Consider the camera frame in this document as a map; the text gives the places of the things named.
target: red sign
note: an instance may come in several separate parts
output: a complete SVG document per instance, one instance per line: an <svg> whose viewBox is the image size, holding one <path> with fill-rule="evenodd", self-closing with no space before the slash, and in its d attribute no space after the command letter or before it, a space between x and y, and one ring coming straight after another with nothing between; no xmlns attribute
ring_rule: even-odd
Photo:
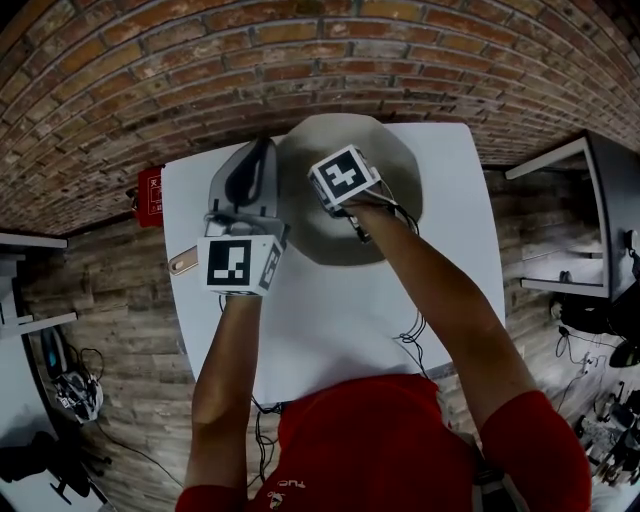
<svg viewBox="0 0 640 512"><path fill-rule="evenodd" d="M138 222L140 226L162 226L162 177L164 166L138 174Z"/></svg>

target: white tabletop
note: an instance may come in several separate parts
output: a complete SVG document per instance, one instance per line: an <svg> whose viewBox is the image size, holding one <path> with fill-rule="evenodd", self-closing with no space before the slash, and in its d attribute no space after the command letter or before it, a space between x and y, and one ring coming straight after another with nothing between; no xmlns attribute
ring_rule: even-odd
<svg viewBox="0 0 640 512"><path fill-rule="evenodd" d="M498 239L469 129L444 123L386 128L414 153L420 168L422 237L473 279L504 323ZM240 146L184 158L162 171L168 259L203 236L211 178ZM204 291L198 276L197 269L171 276L196 377L220 320L218 295ZM256 400L265 404L294 400L353 378L418 373L415 362L391 339L409 329L415 316L415 307L388 263L321 266L289 244L263 305ZM430 328L419 343L425 368L451 361Z"/></svg>

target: white device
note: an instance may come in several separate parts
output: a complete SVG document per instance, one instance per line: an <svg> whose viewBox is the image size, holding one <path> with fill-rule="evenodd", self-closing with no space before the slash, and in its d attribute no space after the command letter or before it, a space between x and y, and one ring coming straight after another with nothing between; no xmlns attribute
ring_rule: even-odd
<svg viewBox="0 0 640 512"><path fill-rule="evenodd" d="M266 295L283 252L269 234L198 238L200 282L222 295Z"/></svg>
<svg viewBox="0 0 640 512"><path fill-rule="evenodd" d="M353 144L313 165L307 176L329 213L340 210L340 204L380 181L377 169L367 165Z"/></svg>

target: red sleeve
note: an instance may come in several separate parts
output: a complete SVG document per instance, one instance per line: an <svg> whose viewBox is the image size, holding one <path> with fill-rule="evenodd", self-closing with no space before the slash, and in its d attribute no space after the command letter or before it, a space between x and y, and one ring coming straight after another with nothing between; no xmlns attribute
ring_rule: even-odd
<svg viewBox="0 0 640 512"><path fill-rule="evenodd" d="M480 432L484 456L507 473L531 512L585 512L591 472L567 422L540 391L498 409Z"/></svg>
<svg viewBox="0 0 640 512"><path fill-rule="evenodd" d="M185 489L176 512L240 512L247 503L242 491L218 485L199 485Z"/></svg>

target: red shirt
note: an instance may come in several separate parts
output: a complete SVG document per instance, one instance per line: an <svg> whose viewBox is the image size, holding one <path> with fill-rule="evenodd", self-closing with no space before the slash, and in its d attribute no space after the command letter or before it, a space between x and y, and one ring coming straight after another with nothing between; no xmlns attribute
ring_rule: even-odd
<svg viewBox="0 0 640 512"><path fill-rule="evenodd" d="M254 500L225 487L191 487L176 510L471 512L476 460L443 425L436 392L417 375L389 375L300 399L282 415L280 463ZM584 451L541 392L502 406L480 437L487 461L511 476L531 512L589 510Z"/></svg>

